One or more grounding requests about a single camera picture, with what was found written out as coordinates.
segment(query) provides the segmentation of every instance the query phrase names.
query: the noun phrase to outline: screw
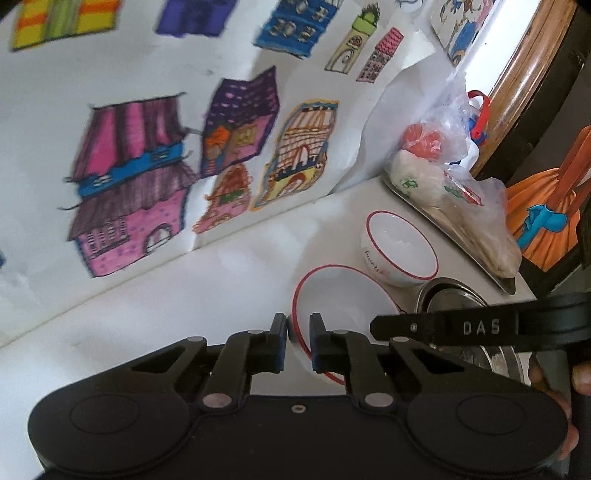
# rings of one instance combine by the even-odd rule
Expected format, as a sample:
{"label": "screw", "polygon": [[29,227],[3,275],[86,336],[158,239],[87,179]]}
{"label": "screw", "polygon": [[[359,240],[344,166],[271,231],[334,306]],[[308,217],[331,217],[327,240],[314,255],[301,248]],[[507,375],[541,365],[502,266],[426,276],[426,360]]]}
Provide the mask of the screw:
{"label": "screw", "polygon": [[203,405],[209,408],[226,408],[232,403],[232,397],[225,393],[210,393],[203,397]]}
{"label": "screw", "polygon": [[394,403],[394,398],[387,393],[375,392],[365,397],[365,403],[375,408],[386,408]]}

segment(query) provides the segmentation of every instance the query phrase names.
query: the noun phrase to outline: stainless steel bowl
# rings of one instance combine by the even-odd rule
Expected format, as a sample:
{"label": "stainless steel bowl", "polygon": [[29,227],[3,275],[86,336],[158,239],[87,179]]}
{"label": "stainless steel bowl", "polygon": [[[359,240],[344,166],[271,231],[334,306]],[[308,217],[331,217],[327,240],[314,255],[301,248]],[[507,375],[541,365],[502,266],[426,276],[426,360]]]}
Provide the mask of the stainless steel bowl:
{"label": "stainless steel bowl", "polygon": [[[442,312],[445,310],[487,307],[484,299],[462,282],[452,278],[436,278],[421,289],[415,311]],[[519,357],[511,346],[435,346],[470,364],[490,370],[507,378],[524,382]]]}

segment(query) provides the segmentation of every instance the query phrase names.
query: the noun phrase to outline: purple house drawing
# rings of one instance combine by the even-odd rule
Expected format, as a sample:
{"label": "purple house drawing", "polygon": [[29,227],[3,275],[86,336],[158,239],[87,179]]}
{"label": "purple house drawing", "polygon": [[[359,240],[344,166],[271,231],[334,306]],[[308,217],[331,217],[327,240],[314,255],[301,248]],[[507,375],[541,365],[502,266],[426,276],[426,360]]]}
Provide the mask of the purple house drawing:
{"label": "purple house drawing", "polygon": [[92,112],[70,181],[82,201],[68,234],[93,277],[144,258],[184,228],[197,175],[183,161],[177,97]]}
{"label": "purple house drawing", "polygon": [[201,178],[260,155],[278,113],[275,67],[250,82],[223,79],[205,119]]}
{"label": "purple house drawing", "polygon": [[159,35],[219,37],[238,0],[168,0],[156,28]]}

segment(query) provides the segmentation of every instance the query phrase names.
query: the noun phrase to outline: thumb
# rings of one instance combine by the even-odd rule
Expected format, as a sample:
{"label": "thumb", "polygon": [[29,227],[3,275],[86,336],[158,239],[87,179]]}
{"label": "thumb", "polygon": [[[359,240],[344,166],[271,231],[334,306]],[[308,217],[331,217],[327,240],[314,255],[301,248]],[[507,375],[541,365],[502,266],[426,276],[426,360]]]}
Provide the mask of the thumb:
{"label": "thumb", "polygon": [[573,367],[573,386],[581,395],[591,396],[591,361]]}

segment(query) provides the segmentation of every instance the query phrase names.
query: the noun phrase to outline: bowl with red rim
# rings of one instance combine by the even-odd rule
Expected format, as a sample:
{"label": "bowl with red rim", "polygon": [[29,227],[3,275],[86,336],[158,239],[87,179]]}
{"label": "bowl with red rim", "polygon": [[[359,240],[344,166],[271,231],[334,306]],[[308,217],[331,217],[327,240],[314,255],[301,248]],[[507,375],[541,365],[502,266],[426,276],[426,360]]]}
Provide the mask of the bowl with red rim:
{"label": "bowl with red rim", "polygon": [[439,259],[429,240],[396,213],[378,210],[367,217],[361,247],[370,274],[389,285],[412,287],[435,278]]}
{"label": "bowl with red rim", "polygon": [[[388,293],[369,275],[347,265],[322,265],[298,283],[291,305],[290,337],[304,366],[311,371],[310,316],[320,313],[329,331],[349,330],[375,340],[369,324],[377,315],[398,315],[400,310]],[[343,377],[326,378],[344,385]]]}

